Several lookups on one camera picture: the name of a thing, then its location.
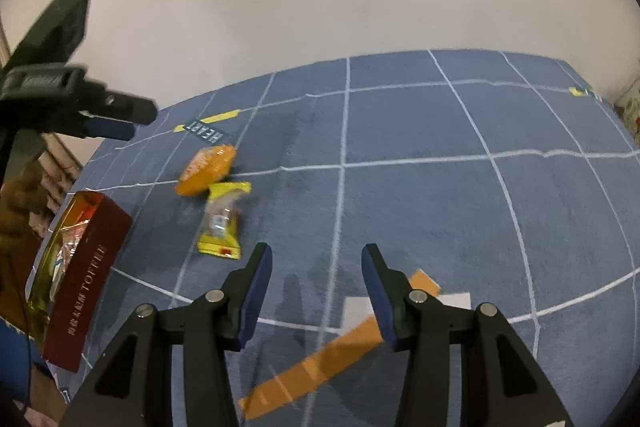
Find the orange wrapper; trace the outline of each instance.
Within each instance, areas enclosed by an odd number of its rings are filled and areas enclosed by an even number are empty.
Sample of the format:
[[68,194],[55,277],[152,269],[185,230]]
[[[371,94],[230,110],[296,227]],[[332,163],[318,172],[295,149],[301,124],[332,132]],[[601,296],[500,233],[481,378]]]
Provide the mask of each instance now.
[[200,149],[180,175],[175,193],[180,196],[201,194],[209,184],[219,182],[229,174],[235,158],[236,149],[232,145]]

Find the yellow candy wrapper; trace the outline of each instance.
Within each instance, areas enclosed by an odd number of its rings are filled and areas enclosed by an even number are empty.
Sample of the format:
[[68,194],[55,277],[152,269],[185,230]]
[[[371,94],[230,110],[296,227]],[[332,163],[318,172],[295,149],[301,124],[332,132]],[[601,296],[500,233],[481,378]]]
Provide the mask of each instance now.
[[251,183],[213,183],[205,207],[198,251],[240,259],[236,202],[251,192]]

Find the silver screw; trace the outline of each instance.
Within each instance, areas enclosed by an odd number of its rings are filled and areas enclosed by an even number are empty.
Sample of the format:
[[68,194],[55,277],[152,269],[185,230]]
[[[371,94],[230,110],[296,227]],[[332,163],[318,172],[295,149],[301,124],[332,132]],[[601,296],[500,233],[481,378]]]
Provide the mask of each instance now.
[[429,296],[427,295],[427,292],[423,290],[411,290],[409,292],[409,300],[416,304],[425,302],[428,298]]
[[140,306],[136,308],[136,315],[141,319],[148,317],[153,312],[154,312],[154,307],[151,304],[140,304]]
[[480,304],[480,313],[487,317],[494,317],[497,314],[498,308],[496,308],[491,302],[485,302]]
[[220,302],[225,298],[225,293],[222,290],[209,290],[204,294],[204,298],[209,302]]

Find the grid tablecloth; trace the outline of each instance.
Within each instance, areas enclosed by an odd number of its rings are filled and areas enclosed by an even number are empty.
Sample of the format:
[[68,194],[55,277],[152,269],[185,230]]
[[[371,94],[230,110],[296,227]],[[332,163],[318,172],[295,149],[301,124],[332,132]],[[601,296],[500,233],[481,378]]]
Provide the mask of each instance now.
[[[159,309],[217,288],[242,261],[198,253],[204,197],[175,181],[205,144],[176,125],[214,124],[239,145],[244,260],[273,248],[254,338],[229,354],[235,398],[334,339],[347,298],[365,296],[364,244],[423,269],[443,293],[494,302],[537,357],[577,427],[599,425],[638,367],[638,150],[606,103],[577,97],[565,62],[481,50],[320,62],[252,78],[163,109],[128,143],[105,140],[73,190],[134,218],[98,303],[72,396],[142,302]],[[452,352],[451,421],[459,415]],[[176,363],[181,353],[174,352]],[[250,425],[393,424],[406,354],[379,347],[313,393]],[[175,424],[184,424],[174,371]]]

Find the yellow snack package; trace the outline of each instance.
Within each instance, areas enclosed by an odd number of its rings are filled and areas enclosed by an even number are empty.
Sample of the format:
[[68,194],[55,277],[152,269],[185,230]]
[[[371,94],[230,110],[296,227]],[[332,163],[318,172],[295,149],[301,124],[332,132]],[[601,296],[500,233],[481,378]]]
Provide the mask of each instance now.
[[180,196],[197,196],[210,184],[219,182],[231,169],[236,158],[232,145],[219,145],[200,149],[180,174],[174,191]]
[[240,259],[236,202],[251,192],[251,183],[213,183],[205,207],[198,251]]

